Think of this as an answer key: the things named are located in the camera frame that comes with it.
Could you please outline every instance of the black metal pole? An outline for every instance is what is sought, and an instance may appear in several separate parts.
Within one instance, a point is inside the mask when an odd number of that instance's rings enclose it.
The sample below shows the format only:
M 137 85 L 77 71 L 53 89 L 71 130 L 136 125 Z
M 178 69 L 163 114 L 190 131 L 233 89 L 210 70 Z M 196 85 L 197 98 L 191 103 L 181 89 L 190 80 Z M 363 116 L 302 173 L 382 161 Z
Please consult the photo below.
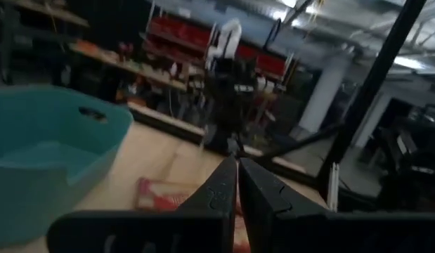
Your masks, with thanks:
M 333 163 L 340 163 L 349 148 L 351 139 L 361 124 L 373 98 L 378 93 L 387 72 L 394 64 L 394 59 L 406 41 L 406 37 L 413 28 L 414 22 L 417 20 L 425 2 L 426 0 L 407 0 L 405 2 L 377 59 L 365 78 L 364 85 L 347 113 L 346 124 L 337 134 L 317 176 L 318 190 L 323 199 L 327 199 L 330 170 Z

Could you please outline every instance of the white pillar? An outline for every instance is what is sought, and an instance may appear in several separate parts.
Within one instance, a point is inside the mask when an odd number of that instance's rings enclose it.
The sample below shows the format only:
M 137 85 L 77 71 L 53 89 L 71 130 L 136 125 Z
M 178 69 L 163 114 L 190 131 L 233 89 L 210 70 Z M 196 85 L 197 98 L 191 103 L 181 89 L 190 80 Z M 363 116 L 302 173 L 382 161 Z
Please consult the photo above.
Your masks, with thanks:
M 383 92 L 377 94 L 376 99 L 370 106 L 369 113 L 363 120 L 364 123 L 360 126 L 359 135 L 355 141 L 355 146 L 358 148 L 364 148 L 365 144 L 369 141 L 370 135 L 373 133 L 381 119 L 384 111 L 386 110 L 392 97 Z
M 302 129 L 311 134 L 319 130 L 350 64 L 348 56 L 334 56 L 325 63 L 326 67 L 301 116 L 299 126 Z

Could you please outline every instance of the ceiling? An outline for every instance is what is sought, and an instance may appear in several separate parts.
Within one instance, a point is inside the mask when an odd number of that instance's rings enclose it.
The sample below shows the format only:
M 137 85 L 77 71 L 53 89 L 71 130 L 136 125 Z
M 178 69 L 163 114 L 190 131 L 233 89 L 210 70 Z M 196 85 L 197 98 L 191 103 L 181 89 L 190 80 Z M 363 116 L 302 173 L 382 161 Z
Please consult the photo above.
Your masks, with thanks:
M 363 52 L 363 59 L 374 58 L 387 37 L 405 0 L 315 0 L 292 23 L 291 29 L 309 33 L 309 39 L 322 43 L 347 43 Z M 224 0 L 250 13 L 284 19 L 304 0 Z M 435 0 L 427 4 L 414 24 L 403 54 L 396 63 L 415 69 L 435 68 Z

